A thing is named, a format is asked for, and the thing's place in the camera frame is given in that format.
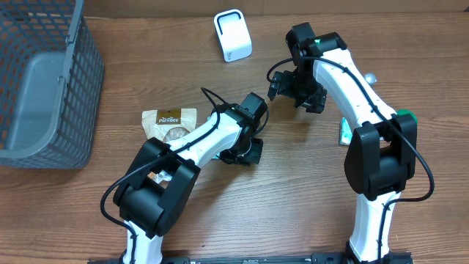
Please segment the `grey plastic mesh basket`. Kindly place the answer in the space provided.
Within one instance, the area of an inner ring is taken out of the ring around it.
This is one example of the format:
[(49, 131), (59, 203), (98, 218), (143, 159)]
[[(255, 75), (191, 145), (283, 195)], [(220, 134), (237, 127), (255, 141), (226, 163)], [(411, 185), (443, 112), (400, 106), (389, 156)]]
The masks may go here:
[(104, 79), (83, 1), (1, 2), (1, 165), (81, 169)]

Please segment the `teal tissue pack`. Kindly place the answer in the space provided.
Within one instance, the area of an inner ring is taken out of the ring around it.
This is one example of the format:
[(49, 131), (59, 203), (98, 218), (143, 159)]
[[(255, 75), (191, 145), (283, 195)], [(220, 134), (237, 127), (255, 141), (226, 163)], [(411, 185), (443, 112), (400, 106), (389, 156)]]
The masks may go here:
[(219, 160), (220, 159), (220, 153), (216, 154), (214, 157), (213, 157), (213, 160)]

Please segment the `white barcode scanner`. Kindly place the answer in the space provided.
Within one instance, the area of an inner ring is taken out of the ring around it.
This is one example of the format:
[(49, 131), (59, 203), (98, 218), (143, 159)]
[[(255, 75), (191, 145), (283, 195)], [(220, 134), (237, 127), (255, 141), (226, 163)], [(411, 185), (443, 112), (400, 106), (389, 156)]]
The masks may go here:
[(213, 23), (225, 62), (234, 62), (252, 54), (251, 36), (244, 14), (239, 9), (216, 14)]

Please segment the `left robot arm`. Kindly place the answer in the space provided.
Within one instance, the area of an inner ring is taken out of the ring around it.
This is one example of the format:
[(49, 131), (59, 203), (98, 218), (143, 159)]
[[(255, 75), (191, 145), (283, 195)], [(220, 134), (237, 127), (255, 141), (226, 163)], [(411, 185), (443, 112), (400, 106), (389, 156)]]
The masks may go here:
[(258, 164), (263, 142), (256, 135), (267, 116), (265, 100), (252, 92), (240, 104), (215, 105), (206, 123), (181, 138), (146, 140), (114, 186), (119, 225), (128, 232), (119, 262), (161, 263), (163, 236), (182, 214), (202, 167), (214, 157)]

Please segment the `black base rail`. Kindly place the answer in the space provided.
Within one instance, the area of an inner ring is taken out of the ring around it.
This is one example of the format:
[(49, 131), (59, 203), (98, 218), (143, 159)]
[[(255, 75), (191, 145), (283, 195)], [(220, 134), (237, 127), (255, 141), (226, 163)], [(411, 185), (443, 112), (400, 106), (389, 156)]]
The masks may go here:
[[(411, 253), (394, 253), (392, 260), (383, 260), (383, 263), (412, 264)], [(88, 264), (118, 264), (120, 259), (89, 260)], [(354, 263), (351, 257), (344, 253), (313, 253), (310, 256), (280, 256), (280, 257), (244, 257), (244, 258), (202, 258), (190, 259), (188, 257), (164, 257), (162, 264), (341, 264)]]

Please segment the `small Kleenex tissue pack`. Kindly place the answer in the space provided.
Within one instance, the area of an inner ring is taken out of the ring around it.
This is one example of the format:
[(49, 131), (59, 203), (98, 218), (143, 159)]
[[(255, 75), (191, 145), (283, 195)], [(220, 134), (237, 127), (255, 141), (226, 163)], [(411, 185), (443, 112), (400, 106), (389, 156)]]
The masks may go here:
[(347, 120), (342, 117), (339, 126), (339, 144), (348, 146), (352, 139), (352, 131)]

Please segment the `clear bottle with silver cap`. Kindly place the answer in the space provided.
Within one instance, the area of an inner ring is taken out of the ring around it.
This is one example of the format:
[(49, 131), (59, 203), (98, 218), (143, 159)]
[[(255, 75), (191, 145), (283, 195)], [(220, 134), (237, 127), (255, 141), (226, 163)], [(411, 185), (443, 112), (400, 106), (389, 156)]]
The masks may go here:
[(377, 83), (377, 77), (373, 73), (366, 73), (363, 77), (371, 87)]

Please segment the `brown snack packet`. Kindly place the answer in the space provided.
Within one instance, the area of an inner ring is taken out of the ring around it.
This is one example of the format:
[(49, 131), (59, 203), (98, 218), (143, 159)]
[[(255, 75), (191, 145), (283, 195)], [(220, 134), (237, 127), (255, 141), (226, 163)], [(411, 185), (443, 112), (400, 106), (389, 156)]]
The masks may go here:
[(150, 110), (141, 114), (141, 124), (148, 139), (167, 143), (188, 135), (196, 127), (196, 109)]

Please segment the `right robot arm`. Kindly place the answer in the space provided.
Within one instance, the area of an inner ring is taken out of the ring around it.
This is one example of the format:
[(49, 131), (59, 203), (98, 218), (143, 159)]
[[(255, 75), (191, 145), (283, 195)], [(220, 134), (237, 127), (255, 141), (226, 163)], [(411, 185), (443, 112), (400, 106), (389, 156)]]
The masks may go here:
[(301, 23), (285, 40), (296, 68), (268, 71), (269, 99), (284, 95), (296, 107), (321, 113), (331, 96), (352, 131), (344, 173), (357, 194), (355, 225), (341, 261), (411, 263), (410, 254), (391, 252), (388, 233), (393, 201), (415, 173), (416, 121), (410, 114), (399, 116), (379, 98), (337, 33), (317, 36), (309, 23)]

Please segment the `green lid jar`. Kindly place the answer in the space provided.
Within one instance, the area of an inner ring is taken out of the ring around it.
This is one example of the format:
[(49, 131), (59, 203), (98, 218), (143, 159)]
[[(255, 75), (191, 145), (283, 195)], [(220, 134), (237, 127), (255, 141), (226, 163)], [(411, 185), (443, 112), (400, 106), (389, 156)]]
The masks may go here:
[(418, 123), (417, 116), (412, 111), (410, 111), (408, 109), (399, 109), (399, 110), (396, 111), (396, 114), (398, 116), (410, 115), (415, 120), (415, 122)]

